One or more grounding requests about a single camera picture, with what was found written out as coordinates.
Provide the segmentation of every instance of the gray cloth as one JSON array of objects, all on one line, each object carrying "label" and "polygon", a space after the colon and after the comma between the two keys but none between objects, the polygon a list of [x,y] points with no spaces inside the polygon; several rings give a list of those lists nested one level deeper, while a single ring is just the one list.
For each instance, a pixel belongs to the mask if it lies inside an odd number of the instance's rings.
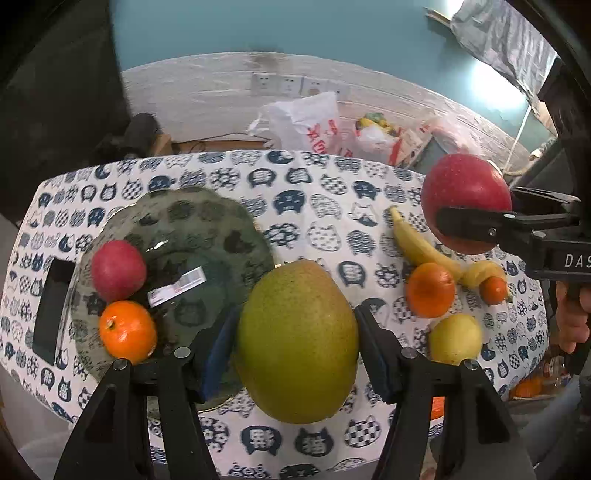
[{"label": "gray cloth", "polygon": [[575,375],[562,392],[520,431],[533,464],[542,461],[552,451],[565,431],[574,437],[573,426],[579,416],[579,377]]},{"label": "gray cloth", "polygon": [[538,115],[537,94],[556,52],[505,0],[464,0],[451,29],[460,45],[519,88]]}]

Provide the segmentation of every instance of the table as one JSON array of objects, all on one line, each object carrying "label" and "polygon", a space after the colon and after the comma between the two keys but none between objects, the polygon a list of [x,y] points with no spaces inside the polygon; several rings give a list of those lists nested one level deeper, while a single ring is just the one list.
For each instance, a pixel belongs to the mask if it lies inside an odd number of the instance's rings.
[{"label": "table", "polygon": [[[457,288],[451,313],[482,322],[479,363],[500,395],[526,376],[547,347],[540,284],[525,264],[498,247],[457,255],[438,244],[421,211],[424,176],[356,158],[288,151],[237,150],[124,160],[59,175],[39,186],[12,250],[1,316],[0,360],[23,388],[66,420],[76,421],[96,381],[79,361],[74,339],[89,332],[71,317],[56,365],[33,354],[35,314],[51,259],[79,259],[117,210],[161,188],[206,186],[240,201],[282,261],[310,258],[333,277],[352,305],[367,304],[403,346],[426,353],[431,322],[412,315],[404,278],[412,268],[393,242],[391,205],[443,252],[462,262],[488,258],[507,271],[513,304],[488,307]],[[379,458],[393,406],[381,402],[359,362],[355,386],[331,419],[296,426],[262,413],[242,391],[200,415],[222,474],[258,478],[341,471]],[[430,434],[441,432],[441,419]],[[164,461],[159,422],[149,421],[152,456]]]}]

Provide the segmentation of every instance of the yellow banana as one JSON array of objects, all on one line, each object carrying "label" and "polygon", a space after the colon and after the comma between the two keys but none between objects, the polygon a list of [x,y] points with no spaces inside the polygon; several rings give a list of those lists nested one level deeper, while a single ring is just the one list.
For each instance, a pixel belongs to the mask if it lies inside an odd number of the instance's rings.
[{"label": "yellow banana", "polygon": [[480,284],[489,277],[501,277],[506,281],[503,267],[490,260],[480,260],[468,266],[460,282],[467,288],[477,290]]},{"label": "yellow banana", "polygon": [[435,262],[446,268],[456,281],[462,278],[464,271],[459,262],[435,250],[435,247],[425,237],[401,217],[396,207],[390,207],[390,215],[394,223],[394,236],[398,246],[410,263],[421,265],[427,262]]}]

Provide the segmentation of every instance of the banana peel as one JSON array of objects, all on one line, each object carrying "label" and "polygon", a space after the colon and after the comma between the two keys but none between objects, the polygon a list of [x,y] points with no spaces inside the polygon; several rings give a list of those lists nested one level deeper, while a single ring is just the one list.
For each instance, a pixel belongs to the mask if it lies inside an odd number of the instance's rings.
[{"label": "banana peel", "polygon": [[460,262],[438,252],[425,237],[402,218],[396,207],[390,207],[390,215],[394,223],[394,236],[398,246],[410,263],[419,266],[423,263],[435,262],[446,268],[456,282],[464,277],[464,269]]}]

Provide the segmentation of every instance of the tangerine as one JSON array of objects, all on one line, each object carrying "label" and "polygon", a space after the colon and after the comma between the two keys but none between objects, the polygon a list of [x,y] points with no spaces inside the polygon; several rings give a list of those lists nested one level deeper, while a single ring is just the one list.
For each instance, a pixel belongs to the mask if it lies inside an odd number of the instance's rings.
[{"label": "tangerine", "polygon": [[488,305],[498,305],[507,298],[507,282],[501,277],[488,277],[479,287],[482,300]]},{"label": "tangerine", "polygon": [[406,283],[406,299],[418,317],[435,318],[444,315],[456,296],[456,283],[449,271],[439,264],[419,265]]},{"label": "tangerine", "polygon": [[443,417],[444,410],[445,397],[433,397],[433,402],[431,402],[431,420]]},{"label": "tangerine", "polygon": [[139,303],[121,300],[111,303],[99,319],[100,338],[115,358],[133,365],[152,355],[158,336],[149,312]]}]

